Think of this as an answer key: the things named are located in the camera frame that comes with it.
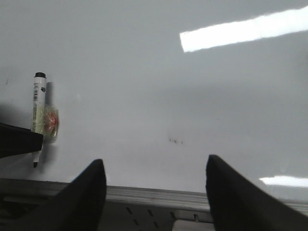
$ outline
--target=black marker cap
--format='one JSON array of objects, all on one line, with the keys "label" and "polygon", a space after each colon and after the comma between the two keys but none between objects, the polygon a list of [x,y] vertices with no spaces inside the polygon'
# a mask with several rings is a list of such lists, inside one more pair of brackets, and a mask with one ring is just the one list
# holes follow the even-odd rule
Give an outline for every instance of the black marker cap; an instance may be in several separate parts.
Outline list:
[{"label": "black marker cap", "polygon": [[37,72],[34,77],[46,78],[46,75],[43,72]]}]

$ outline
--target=dry erase marker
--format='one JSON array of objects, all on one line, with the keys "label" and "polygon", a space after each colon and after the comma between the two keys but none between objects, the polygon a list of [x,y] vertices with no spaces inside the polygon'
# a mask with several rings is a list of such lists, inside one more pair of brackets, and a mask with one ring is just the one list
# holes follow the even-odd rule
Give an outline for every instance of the dry erase marker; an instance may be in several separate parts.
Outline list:
[{"label": "dry erase marker", "polygon": [[[33,91],[33,116],[31,131],[43,134],[44,131],[44,110],[45,110],[45,95],[46,95],[46,75],[42,72],[37,72],[34,76],[34,91]],[[39,162],[41,151],[32,153],[33,167],[36,167]]]}]

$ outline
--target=black plastic piece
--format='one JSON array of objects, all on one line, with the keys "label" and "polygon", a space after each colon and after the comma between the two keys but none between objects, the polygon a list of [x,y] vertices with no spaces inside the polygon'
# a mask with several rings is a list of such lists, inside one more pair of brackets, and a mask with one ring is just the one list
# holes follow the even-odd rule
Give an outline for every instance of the black plastic piece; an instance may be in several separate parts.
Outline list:
[{"label": "black plastic piece", "polygon": [[45,73],[37,72],[37,73],[35,73],[35,76],[34,76],[34,77],[46,78],[46,75],[45,75]]},{"label": "black plastic piece", "polygon": [[210,155],[206,175],[216,231],[308,230],[308,217],[260,190],[218,156]]},{"label": "black plastic piece", "polygon": [[1,231],[96,231],[105,198],[103,162],[95,160],[50,201]]},{"label": "black plastic piece", "polygon": [[0,123],[0,158],[42,149],[43,135]]}]

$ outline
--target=whiteboard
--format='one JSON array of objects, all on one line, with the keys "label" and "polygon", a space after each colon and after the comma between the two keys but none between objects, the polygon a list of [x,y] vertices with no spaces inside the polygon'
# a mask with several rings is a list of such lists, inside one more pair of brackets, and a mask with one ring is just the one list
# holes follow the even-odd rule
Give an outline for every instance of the whiteboard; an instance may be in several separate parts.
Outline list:
[{"label": "whiteboard", "polygon": [[70,182],[104,160],[116,186],[205,192],[217,154],[277,198],[308,201],[308,32],[184,52],[180,33],[300,9],[307,0],[0,1],[0,122],[30,128],[44,72],[59,136],[39,167],[0,177]]}]

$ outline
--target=black object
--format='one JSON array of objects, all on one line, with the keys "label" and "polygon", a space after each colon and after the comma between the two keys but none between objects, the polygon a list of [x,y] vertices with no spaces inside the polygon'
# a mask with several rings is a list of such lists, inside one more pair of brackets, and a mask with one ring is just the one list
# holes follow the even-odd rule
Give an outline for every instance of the black object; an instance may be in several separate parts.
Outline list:
[{"label": "black object", "polygon": [[35,73],[35,76],[34,77],[42,77],[42,78],[46,78],[46,75],[45,73],[42,73],[42,72],[37,72]]},{"label": "black object", "polygon": [[103,162],[95,160],[46,204],[0,231],[95,231],[105,197]]},{"label": "black object", "polygon": [[308,217],[269,196],[216,155],[206,166],[216,231],[303,231]]},{"label": "black object", "polygon": [[43,135],[0,123],[0,158],[42,149]]}]

